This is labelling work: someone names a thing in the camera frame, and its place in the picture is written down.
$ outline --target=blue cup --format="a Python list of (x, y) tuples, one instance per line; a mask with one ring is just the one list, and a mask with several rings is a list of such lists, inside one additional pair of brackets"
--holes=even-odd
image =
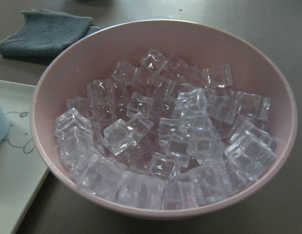
[(0, 104), (0, 141), (4, 139), (9, 130), (9, 120)]

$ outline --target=cloth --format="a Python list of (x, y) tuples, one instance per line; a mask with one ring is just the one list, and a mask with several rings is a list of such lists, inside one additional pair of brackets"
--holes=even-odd
[(39, 10), (21, 12), (24, 25), (0, 42), (6, 57), (56, 57), (64, 49), (95, 31), (91, 17)]

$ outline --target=bowl rim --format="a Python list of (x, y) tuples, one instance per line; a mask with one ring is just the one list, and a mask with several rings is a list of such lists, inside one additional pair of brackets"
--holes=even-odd
[[(80, 189), (78, 186), (74, 184), (68, 177), (63, 177), (61, 171), (52, 163), (52, 161), (48, 158), (47, 154), (45, 153), (42, 144), (40, 140), (38, 139), (38, 133), (36, 130), (36, 121), (35, 121), (35, 110), (36, 110), (36, 98), (39, 93), (39, 90), (44, 83), (45, 77), (48, 75), (49, 71), (52, 69), (53, 65), (57, 63), (61, 57), (66, 54), (71, 48), (74, 48), (76, 45), (83, 43), (84, 41), (88, 40), (90, 37), (94, 37), (95, 35), (100, 35), (102, 32), (114, 29), (116, 27), (123, 27), (127, 25), (132, 25), (132, 24), (141, 24), (141, 23), (146, 23), (146, 22), (169, 22), (169, 23), (186, 23), (186, 24), (192, 24), (192, 25), (197, 25), (198, 27), (206, 28), (209, 30), (217, 31), (218, 33), (225, 34), (235, 40), (239, 40), (241, 43), (244, 43), (247, 47), (251, 48), (254, 50), (256, 53), (258, 53), (261, 57), (263, 57), (264, 60), (266, 60), (272, 67), (273, 69), (278, 73), (278, 76), (281, 78), (281, 81), (286, 87), (291, 103), (291, 113), (292, 113), (292, 119), (291, 119), (291, 131), (289, 133), (289, 141), (286, 142), (286, 147), (285, 151), (282, 152), (280, 155), (279, 159), (276, 160), (276, 162), (269, 168), (269, 173), (264, 174), (262, 177), (260, 177), (255, 183), (253, 183), (250, 187), (246, 188), (243, 190), (242, 193), (237, 193), (227, 199), (221, 200), (216, 203), (208, 204), (205, 206), (197, 207), (197, 208), (191, 208), (191, 209), (181, 209), (181, 210), (148, 210), (148, 209), (140, 209), (140, 208), (135, 208), (135, 207), (130, 207), (130, 206), (125, 206), (118, 204), (116, 202), (111, 202), (108, 200), (105, 200), (103, 198), (100, 198), (98, 196), (90, 194), (88, 191), (84, 189)], [(137, 21), (130, 21), (130, 22), (125, 22), (125, 23), (120, 23), (116, 25), (109, 26), (107, 28), (101, 29), (100, 31), (94, 32), (79, 41), (75, 42), (71, 46), (69, 46), (67, 49), (65, 49), (59, 56), (57, 56), (46, 68), (46, 70), (43, 72), (41, 75), (36, 88), (34, 90), (34, 94), (32, 97), (32, 102), (31, 102), (31, 111), (30, 111), (30, 128), (33, 136), (34, 143), (37, 147), (37, 150), (49, 168), (49, 170), (54, 174), (54, 176), (60, 180), (62, 183), (64, 183), (67, 187), (70, 189), (74, 190), (76, 193), (81, 195), (82, 197), (94, 202), (97, 205), (100, 205), (104, 208), (107, 208), (109, 210), (122, 213), (125, 215), (129, 216), (134, 216), (134, 217), (139, 217), (139, 218), (146, 218), (146, 219), (177, 219), (177, 218), (187, 218), (187, 217), (192, 217), (192, 216), (198, 216), (198, 215), (203, 215), (207, 213), (211, 213), (223, 208), (226, 208), (228, 206), (231, 206), (235, 203), (238, 203), (248, 196), (252, 195), (253, 193), (257, 192), (260, 188), (262, 188), (266, 183), (268, 183), (271, 178), (273, 178), (276, 173), (281, 169), (281, 167), (284, 165), (285, 161), (290, 155), (290, 152), (292, 151), (292, 148), (294, 146), (294, 142), (296, 139), (297, 135), (297, 127), (298, 127), (298, 112), (297, 112), (297, 106), (295, 102), (295, 98), (293, 95), (293, 92), (289, 86), (289, 83), (287, 82), (286, 78), (282, 74), (282, 72), (279, 70), (279, 68), (275, 65), (275, 63), (269, 59), (262, 51), (260, 51), (258, 48), (250, 44), (249, 42), (245, 41), (244, 39), (237, 37), (231, 33), (225, 32), (223, 30), (217, 29), (212, 26), (208, 26), (205, 24), (197, 23), (197, 22), (192, 22), (192, 21), (187, 21), (187, 20), (178, 20), (178, 19), (146, 19), (146, 20), (137, 20)]]

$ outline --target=table surface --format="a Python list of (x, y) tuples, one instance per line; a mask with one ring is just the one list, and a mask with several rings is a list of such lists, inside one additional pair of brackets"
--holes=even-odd
[[(94, 205), (49, 173), (17, 233), (302, 233), (302, 0), (0, 0), (0, 41), (23, 25), (19, 13), (31, 9), (90, 16), (101, 28), (177, 19), (232, 33), (283, 72), (297, 102), (299, 126), (279, 173), (251, 197), (221, 211), (178, 221), (135, 219)], [(0, 79), (36, 85), (51, 61), (0, 55)]]

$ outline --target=white tray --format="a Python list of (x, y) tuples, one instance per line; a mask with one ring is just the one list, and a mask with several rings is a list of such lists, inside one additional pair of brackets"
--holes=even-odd
[(17, 230), (48, 173), (30, 132), (34, 88), (0, 80), (0, 103), (10, 121), (0, 142), (0, 234)]

